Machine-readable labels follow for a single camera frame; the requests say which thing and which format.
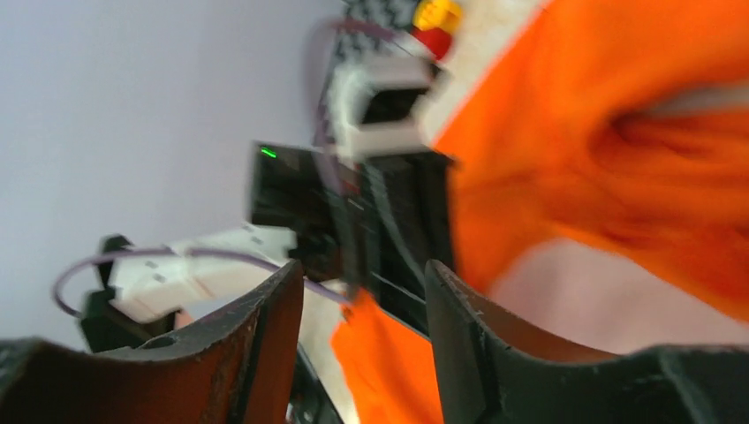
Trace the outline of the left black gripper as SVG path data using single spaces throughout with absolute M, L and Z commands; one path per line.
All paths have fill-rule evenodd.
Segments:
M 259 144 L 248 219 L 294 232 L 287 254 L 315 282 L 337 279 L 367 292 L 389 316 L 427 335 L 425 267 L 452 266 L 447 206 L 451 159 L 431 150 L 367 159 L 336 193 L 313 150 Z

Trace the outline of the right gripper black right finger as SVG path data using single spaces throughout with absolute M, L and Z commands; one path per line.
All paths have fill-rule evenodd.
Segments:
M 744 345 L 625 355 L 556 336 L 492 303 L 437 261 L 428 329 L 448 423 L 745 423 Z

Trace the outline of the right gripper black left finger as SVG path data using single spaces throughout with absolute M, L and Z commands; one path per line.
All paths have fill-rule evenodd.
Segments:
M 286 264 L 249 293 L 143 346 L 89 354 L 1 344 L 4 423 L 282 423 L 303 275 Z

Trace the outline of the orange jacket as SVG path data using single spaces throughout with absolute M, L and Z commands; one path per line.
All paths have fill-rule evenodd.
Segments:
M 465 285 L 574 241 L 748 321 L 748 4 L 552 1 L 436 146 Z M 363 423 L 448 423 L 431 338 L 370 295 L 332 344 Z

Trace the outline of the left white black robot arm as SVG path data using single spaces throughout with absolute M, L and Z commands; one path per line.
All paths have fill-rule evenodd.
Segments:
M 366 292 L 388 316 L 427 334 L 425 265 L 453 264 L 448 156 L 424 149 L 371 157 L 343 195 L 327 189 L 319 151 L 261 143 L 251 159 L 240 227 L 152 254 L 121 235 L 102 242 L 102 286 L 79 317 L 93 352 L 139 347 L 173 330 L 179 309 L 249 292 L 287 261 L 302 265 L 309 290 L 341 304 Z

